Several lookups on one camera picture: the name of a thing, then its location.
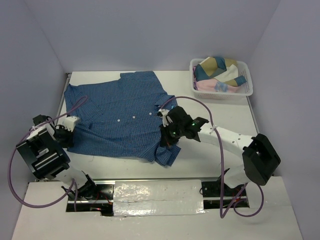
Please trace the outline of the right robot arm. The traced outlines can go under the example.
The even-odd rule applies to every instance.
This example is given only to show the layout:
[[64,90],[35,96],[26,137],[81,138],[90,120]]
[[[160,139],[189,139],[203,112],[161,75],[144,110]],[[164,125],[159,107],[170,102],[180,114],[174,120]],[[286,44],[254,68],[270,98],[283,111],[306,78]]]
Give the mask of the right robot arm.
[[273,145],[261,133],[249,136],[213,126],[205,118],[192,118],[180,106],[160,109],[157,115],[162,119],[159,126],[162,147],[171,147],[185,137],[221,147],[242,159],[239,166],[228,168],[220,175],[217,190],[221,195],[228,196],[236,187],[247,183],[265,186],[281,163]]

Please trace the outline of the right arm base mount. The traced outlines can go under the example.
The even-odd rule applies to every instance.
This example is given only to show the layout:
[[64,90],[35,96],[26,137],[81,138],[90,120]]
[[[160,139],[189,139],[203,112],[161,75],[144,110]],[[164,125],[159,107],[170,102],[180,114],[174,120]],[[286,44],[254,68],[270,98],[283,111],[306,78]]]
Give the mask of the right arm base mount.
[[[235,188],[230,188],[226,184],[223,188],[223,202],[222,208],[226,209],[231,201],[235,198],[238,192],[242,189],[244,185],[240,184]],[[219,177],[214,181],[202,181],[199,193],[203,197],[203,208],[205,210],[219,209],[220,208],[220,196],[221,196],[221,178]],[[249,204],[247,202],[247,193],[245,190],[236,198],[231,208],[238,203],[238,208],[248,208]]]

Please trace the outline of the blue checked long sleeve shirt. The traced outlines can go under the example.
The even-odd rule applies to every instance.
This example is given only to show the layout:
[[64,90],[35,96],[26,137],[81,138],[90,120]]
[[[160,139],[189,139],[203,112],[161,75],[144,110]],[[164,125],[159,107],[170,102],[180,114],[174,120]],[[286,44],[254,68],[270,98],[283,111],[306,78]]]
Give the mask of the blue checked long sleeve shirt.
[[120,74],[118,80],[96,84],[71,85],[64,92],[66,110],[81,97],[85,103],[72,112],[81,119],[73,135],[71,153],[112,158],[138,158],[171,166],[180,152],[176,145],[161,147],[157,115],[177,106],[153,71]]

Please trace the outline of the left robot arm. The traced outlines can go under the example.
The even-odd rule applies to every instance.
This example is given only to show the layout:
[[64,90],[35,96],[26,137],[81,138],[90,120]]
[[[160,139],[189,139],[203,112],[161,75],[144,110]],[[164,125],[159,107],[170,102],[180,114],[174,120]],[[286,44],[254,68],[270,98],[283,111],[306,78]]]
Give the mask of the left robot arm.
[[52,118],[38,115],[33,118],[34,126],[29,136],[16,145],[22,159],[38,180],[58,180],[73,186],[71,194],[79,199],[91,200],[98,194],[98,186],[82,170],[71,166],[65,149],[74,146],[76,125],[81,122],[77,116],[66,116],[62,124],[49,122]]

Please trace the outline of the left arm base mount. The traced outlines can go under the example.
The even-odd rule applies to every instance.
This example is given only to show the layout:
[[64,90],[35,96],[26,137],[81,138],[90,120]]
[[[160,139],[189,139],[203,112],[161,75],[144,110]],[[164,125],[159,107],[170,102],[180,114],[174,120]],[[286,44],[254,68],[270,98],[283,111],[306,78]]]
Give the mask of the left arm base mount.
[[66,212],[97,212],[100,213],[102,216],[112,217],[114,215],[114,188],[114,183],[98,182],[97,190],[91,196],[78,196],[76,201],[75,195],[71,193],[67,200]]

